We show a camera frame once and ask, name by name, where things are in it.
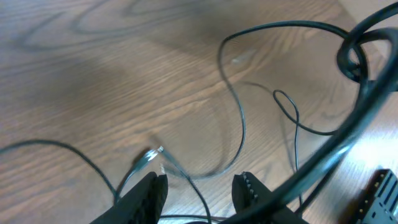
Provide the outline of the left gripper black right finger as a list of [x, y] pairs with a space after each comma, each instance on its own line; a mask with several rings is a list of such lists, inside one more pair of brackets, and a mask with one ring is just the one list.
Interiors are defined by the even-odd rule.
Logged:
[[[236, 213], [240, 213], [247, 208], [251, 208], [268, 199], [272, 195], [270, 191], [259, 179], [250, 172], [234, 175], [232, 182], [232, 200]], [[296, 215], [291, 209], [284, 207], [273, 214], [265, 224], [308, 224], [304, 219]]]

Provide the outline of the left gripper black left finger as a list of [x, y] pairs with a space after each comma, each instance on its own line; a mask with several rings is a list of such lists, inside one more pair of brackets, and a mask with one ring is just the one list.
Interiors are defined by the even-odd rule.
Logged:
[[116, 205], [90, 224], [157, 224], [167, 194], [167, 176], [150, 172]]

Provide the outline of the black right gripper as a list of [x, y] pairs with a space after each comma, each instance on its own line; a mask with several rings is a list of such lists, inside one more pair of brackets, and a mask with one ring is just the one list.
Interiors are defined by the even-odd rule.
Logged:
[[379, 169], [363, 192], [351, 223], [397, 224], [397, 176]]

